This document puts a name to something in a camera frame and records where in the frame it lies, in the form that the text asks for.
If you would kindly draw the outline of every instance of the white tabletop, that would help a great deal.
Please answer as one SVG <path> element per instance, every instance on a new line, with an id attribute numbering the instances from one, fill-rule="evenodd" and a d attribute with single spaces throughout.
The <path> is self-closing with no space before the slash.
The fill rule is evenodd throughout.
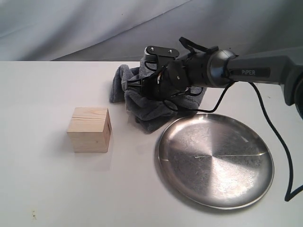
<path id="1" fill-rule="evenodd" d="M 138 62 L 123 62 L 130 67 Z M 262 115 L 249 84 L 226 94 L 218 114 L 258 133 L 269 147 L 275 178 L 258 203 L 237 211 L 195 204 L 172 191 L 157 174 L 154 148 L 163 126 L 145 134 L 110 104 L 111 81 L 122 62 L 0 62 L 0 226 L 37 227 L 255 227 L 301 226 L 303 193 L 284 202 L 285 152 Z M 268 114 L 290 148 L 294 186 L 303 183 L 303 121 L 284 104 L 279 86 L 258 85 Z M 208 89 L 211 109 L 221 89 Z M 109 151 L 75 154 L 66 134 L 75 107 L 108 107 Z"/>

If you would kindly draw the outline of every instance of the gray towel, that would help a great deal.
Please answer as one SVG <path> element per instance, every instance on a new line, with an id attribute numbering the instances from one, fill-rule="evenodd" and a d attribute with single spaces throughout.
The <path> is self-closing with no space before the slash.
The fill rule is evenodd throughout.
<path id="1" fill-rule="evenodd" d="M 148 64 L 152 69 L 155 69 L 155 64 Z M 149 100 L 142 97 L 133 90 L 124 91 L 125 83 L 129 79 L 140 79 L 148 77 L 153 71 L 147 69 L 144 65 L 144 60 L 141 59 L 140 67 L 130 69 L 128 65 L 121 65 L 113 79 L 113 85 L 109 96 L 111 103 L 121 102 L 125 100 L 126 111 L 130 111 L 135 115 L 136 121 L 148 132 L 153 132 L 167 123 L 176 112 L 168 109 L 162 102 Z M 200 87 L 191 87 L 192 93 L 199 93 Z M 206 88 L 198 96 L 178 96 L 174 98 L 174 102 L 179 106 L 189 109 L 197 109 L 202 101 Z M 167 102 L 170 107 L 177 108 L 173 103 Z M 181 115 L 193 114 L 192 112 L 182 112 Z"/>

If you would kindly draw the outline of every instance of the stainless steel plate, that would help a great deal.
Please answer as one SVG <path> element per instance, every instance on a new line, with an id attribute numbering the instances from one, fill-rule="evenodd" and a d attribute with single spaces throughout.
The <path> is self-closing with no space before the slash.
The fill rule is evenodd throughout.
<path id="1" fill-rule="evenodd" d="M 180 193 L 224 210 L 255 203 L 274 177 L 271 154 L 259 135 L 217 114 L 173 122 L 161 136 L 159 161 L 165 178 Z"/>

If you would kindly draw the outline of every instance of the wooden cube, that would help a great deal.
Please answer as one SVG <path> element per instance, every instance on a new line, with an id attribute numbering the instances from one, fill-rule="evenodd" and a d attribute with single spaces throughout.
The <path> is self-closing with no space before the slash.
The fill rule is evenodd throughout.
<path id="1" fill-rule="evenodd" d="M 107 108 L 75 108 L 67 134 L 75 152 L 107 152 L 112 127 Z"/>

